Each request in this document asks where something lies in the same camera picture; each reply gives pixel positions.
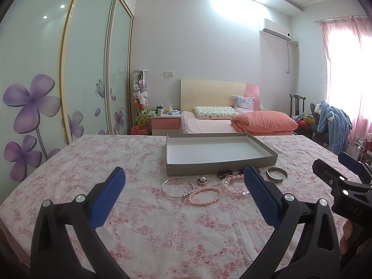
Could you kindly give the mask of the right hand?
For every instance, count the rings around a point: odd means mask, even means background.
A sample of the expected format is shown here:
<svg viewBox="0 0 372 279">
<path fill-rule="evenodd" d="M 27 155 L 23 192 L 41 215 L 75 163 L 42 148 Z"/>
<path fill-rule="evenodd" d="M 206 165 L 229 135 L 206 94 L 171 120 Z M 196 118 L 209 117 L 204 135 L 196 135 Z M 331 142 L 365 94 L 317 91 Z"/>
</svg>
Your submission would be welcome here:
<svg viewBox="0 0 372 279">
<path fill-rule="evenodd" d="M 343 235 L 339 241 L 340 255 L 344 256 L 352 246 L 351 237 L 353 233 L 353 225 L 350 220 L 347 220 L 343 226 Z"/>
</svg>

